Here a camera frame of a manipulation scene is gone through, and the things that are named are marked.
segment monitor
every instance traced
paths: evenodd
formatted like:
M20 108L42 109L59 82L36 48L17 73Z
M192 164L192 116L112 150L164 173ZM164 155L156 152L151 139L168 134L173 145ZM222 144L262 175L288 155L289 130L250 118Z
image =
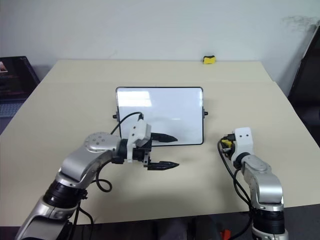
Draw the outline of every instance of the monitor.
M0 100L25 100L39 84L27 57L0 57Z

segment black cable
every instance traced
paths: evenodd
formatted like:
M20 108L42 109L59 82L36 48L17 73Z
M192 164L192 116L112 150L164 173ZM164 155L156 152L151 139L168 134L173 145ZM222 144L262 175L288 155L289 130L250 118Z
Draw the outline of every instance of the black cable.
M89 240L91 240L91 237L92 237L92 232L94 230L94 219L92 218L92 216L86 212L85 210L83 210L81 207L79 207L79 211L81 213L83 213L84 215L86 215L89 219L90 219L90 235L89 235ZM82 228L82 231L81 231L81 239L83 238L83 234L84 234L84 229Z
M238 194L238 196L248 205L249 210L251 211L251 202L248 201L247 199L245 199L245 197L239 192L239 189L237 187L236 179L237 179L237 174L238 174L239 171L240 171L240 169L237 169L234 172L234 175L233 175L234 176L234 178L233 178L233 187L234 187L234 190L235 190L236 194Z
M140 111L135 111L135 112L132 112L130 114L128 114L127 116L125 116L116 126L115 128L111 131L111 135L118 129L118 127L124 122L124 120L126 120L127 118L129 118L130 116L132 115L136 115L136 114L139 114L139 119L143 119L144 118L144 115L142 112ZM91 183L96 183L97 187L102 191L102 192L105 192L105 193L109 193L111 192L112 190L112 184L111 182L109 182L108 180L105 180L105 179L99 179L99 175L100 175L100 172L101 170L108 164L108 163L111 163L112 159L106 161L104 164L102 164L99 169L96 171L96 175L95 175L95 180L93 180ZM109 185L109 189L105 189L104 187L101 186L100 182L104 182L104 183L107 183ZM81 207L80 207L80 202L78 204L78 207L76 208L76 211L75 211L75 216L74 216L74 221L73 221L73 226L72 226L72 229L71 229L71 233L70 233L70 236L69 236L69 240L72 240L74 234L75 234L75 229L76 229L76 224L77 224L77 221L78 221L78 216L79 216L79 211L82 212L83 214L85 214L89 219L90 219L90 224L91 224L91 230L90 230L90 237L89 237L89 240L91 239L91 236L92 236L92 232L93 232L93 228L94 228L94 220L92 218L92 216L84 211ZM83 233L84 233L84 229L82 228L82 231L81 231L81 238L83 238Z
M238 237L240 237L242 234L244 234L248 228L250 227L251 223L252 223L252 215L251 215L251 211L252 211L252 206L251 206L251 199L250 197L248 196L247 192L245 191L245 189L241 186L241 184L238 182L237 180L237 174L238 172L240 171L240 169L237 169L235 170L234 173L232 173L231 169L229 168L226 160L225 160L225 157L220 149L220 145L222 144L222 138L220 139L220 141L217 143L217 148L218 148L218 152L219 152L219 155L222 159L222 162L225 166L225 168L227 169L228 173L230 174L230 176L232 177L233 179L233 186L234 186L234 189L235 189L235 192L237 193L237 195L248 205L249 207L249 212L248 212L248 215L249 215L249 220L247 222L247 224L245 225L245 227L240 231L238 232L237 234L233 235L232 237L229 238L229 240L234 240Z
M75 215L74 215L73 225L71 228L71 233L69 235L69 240L72 240L72 238L74 237L76 225L77 225L77 221L78 221L78 216L79 216L79 211L80 211L80 202L78 203L78 207L75 210Z
M221 145L221 140L222 140L222 139L223 139L223 138L221 138L221 139L218 141L218 143L217 143L218 152L219 152L219 155L220 155L220 157L221 157L221 159L222 159L222 162L223 162L225 168L227 169L228 173L229 173L230 176L232 177L233 181L235 181L235 184L240 188L240 190L241 190L241 191L243 192L243 194L245 195L245 198L246 198L247 201L250 203L250 202L251 202L250 197L248 196L248 194L247 194L247 192L245 191L245 189L244 189L244 188L241 186L241 184L238 182L238 180L235 179L235 176L234 176L233 172L230 170L230 168L229 168L229 166L228 166L228 164L227 164L227 162L226 162L226 160L225 160L225 157L224 157L223 153L221 152L220 145Z
M143 115L142 112L140 112L140 111L132 112L132 113L128 114L127 116L125 116L125 117L115 126L115 128L110 132L110 134L111 134L111 135L114 134L114 132L117 130L118 127L120 127L120 125L124 122L124 120L126 120L126 119L129 118L130 116L136 115L136 114L139 114L139 115L140 115L140 116L139 116L139 119L140 119L140 118L143 119L143 116L144 116L144 115Z
M244 234L248 230L251 223L252 223L252 217L251 217L251 214L249 213L249 220L248 220L247 224L245 225L245 227L240 232L238 232L237 234L230 237L228 240L233 240L233 239L240 237L242 234Z
M108 180L105 180L105 179L99 179L99 175L100 175L100 172L101 170L104 168L105 165L107 165L108 163L111 163L112 159L106 161L104 164L101 165L101 167L98 168L98 170L96 171L96 174L95 174L95 180L93 180L91 183L96 183L97 187L102 191L102 192L105 192L105 193L109 193L111 192L112 190L112 184L111 182L109 182ZM100 182L104 182L104 183L107 183L109 185L109 189L105 189L104 187L101 186Z

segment yellow object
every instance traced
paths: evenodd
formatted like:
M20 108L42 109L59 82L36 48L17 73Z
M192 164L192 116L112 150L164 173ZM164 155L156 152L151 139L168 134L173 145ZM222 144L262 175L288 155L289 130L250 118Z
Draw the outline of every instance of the yellow object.
M214 64L215 62L216 62L216 57L214 55L203 57L203 64Z
M231 142L231 141L229 141L229 140L227 140L227 139L223 139L223 140L221 140L221 142L224 143L225 145L227 145L228 148L231 148L231 145L232 145L232 142Z

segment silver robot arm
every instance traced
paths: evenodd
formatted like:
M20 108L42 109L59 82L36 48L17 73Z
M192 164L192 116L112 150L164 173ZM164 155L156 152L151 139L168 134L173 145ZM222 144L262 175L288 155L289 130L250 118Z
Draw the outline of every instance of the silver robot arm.
M148 170L178 166L173 162L151 162L151 137L151 126L143 119L133 126L128 139L106 132L89 135L83 145L63 161L55 180L40 197L15 239L67 239L72 228L68 219L80 201L87 198L86 188L96 177L99 168L107 162L123 164L124 159L128 159L128 162L138 160Z
M231 145L224 152L249 185L253 239L288 240L282 186L270 165L255 156L251 129L237 128L225 140Z

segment white table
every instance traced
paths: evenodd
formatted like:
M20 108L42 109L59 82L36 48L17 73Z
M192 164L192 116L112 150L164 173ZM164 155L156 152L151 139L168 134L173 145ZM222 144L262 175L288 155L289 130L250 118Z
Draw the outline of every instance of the white table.
M247 210L216 147L246 126L282 183L285 206L320 203L320 149L261 63L60 60L0 136L0 226L21 225L65 157L89 134L113 129L116 87L146 84L203 88L204 144L152 149L154 162L180 163L166 171L109 164L101 177L112 192L92 184L82 202L96 223Z

